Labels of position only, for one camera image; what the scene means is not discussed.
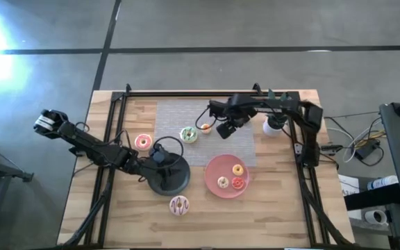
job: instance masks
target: metal table frame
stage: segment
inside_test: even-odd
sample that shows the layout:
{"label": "metal table frame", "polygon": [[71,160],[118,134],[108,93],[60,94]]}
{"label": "metal table frame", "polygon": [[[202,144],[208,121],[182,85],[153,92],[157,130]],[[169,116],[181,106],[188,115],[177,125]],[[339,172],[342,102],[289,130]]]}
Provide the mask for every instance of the metal table frame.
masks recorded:
{"label": "metal table frame", "polygon": [[[104,133],[104,142],[109,141],[112,122],[114,120],[114,111],[115,107],[118,103],[120,103],[119,108],[119,117],[117,122],[117,131],[119,133],[122,130],[122,125],[124,121],[124,116],[126,112],[126,101],[129,97],[139,98],[139,97],[230,97],[235,93],[246,93],[250,94],[254,97],[267,97],[267,92],[262,92],[258,87],[258,84],[255,84],[253,87],[253,91],[173,91],[173,92],[134,92],[131,90],[130,85],[126,86],[126,91],[124,92],[112,92],[111,100],[110,100],[110,107],[108,113],[108,119],[106,121],[106,129]],[[288,94],[293,99],[300,99],[299,92],[292,91],[288,92]],[[282,95],[282,92],[275,92],[277,97]],[[319,206],[319,209],[323,212],[322,208],[322,200],[320,197],[319,192],[319,185],[317,183],[316,171],[314,168],[307,168],[304,167],[301,163],[298,162],[299,154],[295,153],[294,145],[297,144],[299,141],[297,139],[297,133],[295,129],[294,122],[290,119],[289,120],[289,127],[290,127],[290,137],[292,143],[292,150],[294,153],[294,159],[296,162],[297,167],[297,176],[298,182],[301,186],[301,196],[302,196],[302,203],[303,203],[303,212],[306,219],[306,227],[308,231],[308,239],[310,241],[310,248],[311,249],[374,249],[374,248],[365,248],[365,247],[358,247],[358,246],[347,246],[347,245],[335,245],[330,244],[330,238],[328,235],[328,230],[325,227],[324,219],[318,217],[319,222],[319,229],[322,235],[322,243],[317,242],[316,240],[316,233],[315,227],[313,224],[313,219],[311,215],[310,203],[304,197],[304,193],[302,187],[305,188],[308,192],[308,186],[306,185],[304,170],[307,169],[310,175],[310,184],[312,187],[312,195],[315,198],[315,204]],[[103,192],[101,192],[101,183],[103,180],[104,173],[108,173],[106,187]],[[106,236],[106,227],[108,223],[108,213],[109,213],[109,206],[110,206],[110,197],[112,194],[113,188],[113,181],[115,176],[115,168],[105,168],[99,167],[97,171],[97,177],[95,178],[95,185],[94,185],[94,192],[92,195],[92,203],[91,203],[91,210],[87,218],[83,221],[82,225],[77,231],[80,231],[81,235],[78,239],[76,239],[75,244],[73,245],[58,245],[53,247],[52,249],[103,249],[105,236]],[[99,235],[96,242],[93,242],[93,229],[94,224],[93,221],[97,216],[97,213],[103,207],[103,211],[101,214],[101,222],[99,227]],[[78,245],[78,243],[82,240],[83,235],[85,236],[83,243]]]}

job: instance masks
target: small donut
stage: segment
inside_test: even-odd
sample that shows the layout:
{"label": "small donut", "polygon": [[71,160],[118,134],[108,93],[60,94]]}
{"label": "small donut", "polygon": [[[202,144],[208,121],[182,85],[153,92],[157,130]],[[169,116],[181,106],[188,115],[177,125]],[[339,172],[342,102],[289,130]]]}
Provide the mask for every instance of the small donut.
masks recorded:
{"label": "small donut", "polygon": [[226,177],[222,176],[217,180],[217,184],[218,184],[219,188],[227,188],[229,185],[229,181]]}
{"label": "small donut", "polygon": [[152,138],[150,135],[141,134],[135,139],[135,148],[140,151],[147,151],[152,146]]}
{"label": "small donut", "polygon": [[197,130],[192,127],[186,127],[180,132],[180,139],[184,143],[193,143],[197,140],[198,134]]}
{"label": "small donut", "polygon": [[175,215],[184,215],[189,210],[188,198],[183,195],[178,195],[172,198],[171,202],[169,202],[169,210]]}
{"label": "small donut", "polygon": [[244,187],[244,179],[240,177],[234,177],[231,183],[233,188],[237,190],[242,189]]}
{"label": "small donut", "polygon": [[236,176],[241,176],[241,175],[243,174],[243,172],[244,172],[244,168],[243,168],[240,164],[234,165],[234,167],[233,167],[233,173],[234,173]]}
{"label": "small donut", "polygon": [[206,135],[211,133],[211,127],[209,126],[209,124],[203,124],[203,125],[201,125],[200,128],[202,128],[201,132],[206,134]]}

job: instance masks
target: pink frosted donut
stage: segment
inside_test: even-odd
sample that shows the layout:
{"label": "pink frosted donut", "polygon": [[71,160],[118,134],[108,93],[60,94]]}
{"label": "pink frosted donut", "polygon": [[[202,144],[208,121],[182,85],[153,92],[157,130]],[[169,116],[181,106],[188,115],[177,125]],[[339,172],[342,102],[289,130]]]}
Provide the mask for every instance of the pink frosted donut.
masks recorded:
{"label": "pink frosted donut", "polygon": [[150,135],[141,134],[135,139],[135,148],[140,151],[149,150],[152,145],[152,138]]}
{"label": "pink frosted donut", "polygon": [[175,215],[184,215],[189,210],[189,201],[183,195],[178,195],[172,198],[169,202],[169,210]]}

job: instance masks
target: white container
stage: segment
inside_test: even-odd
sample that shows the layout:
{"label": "white container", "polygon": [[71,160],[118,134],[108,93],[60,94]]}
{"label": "white container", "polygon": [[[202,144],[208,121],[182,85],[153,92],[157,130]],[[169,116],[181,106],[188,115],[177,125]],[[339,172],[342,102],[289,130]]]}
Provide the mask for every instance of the white container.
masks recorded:
{"label": "white container", "polygon": [[365,213],[365,220],[370,224],[387,224],[387,215],[380,210],[372,210]]}
{"label": "white container", "polygon": [[269,126],[267,118],[263,123],[263,133],[271,137],[276,137],[282,133],[282,129],[274,129],[271,126]]}
{"label": "white container", "polygon": [[377,180],[368,182],[367,189],[373,190],[376,188],[385,187],[386,185],[391,185],[391,184],[395,184],[398,182],[399,182],[399,180],[397,179],[397,176],[387,176],[384,178],[379,178]]}

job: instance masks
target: green frosted donut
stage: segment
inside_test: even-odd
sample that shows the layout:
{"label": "green frosted donut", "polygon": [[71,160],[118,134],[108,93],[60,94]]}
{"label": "green frosted donut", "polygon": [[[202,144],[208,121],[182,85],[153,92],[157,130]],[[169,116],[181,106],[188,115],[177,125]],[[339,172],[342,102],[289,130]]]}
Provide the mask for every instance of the green frosted donut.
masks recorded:
{"label": "green frosted donut", "polygon": [[186,127],[180,132],[180,139],[184,143],[193,143],[197,140],[197,130],[192,127]]}

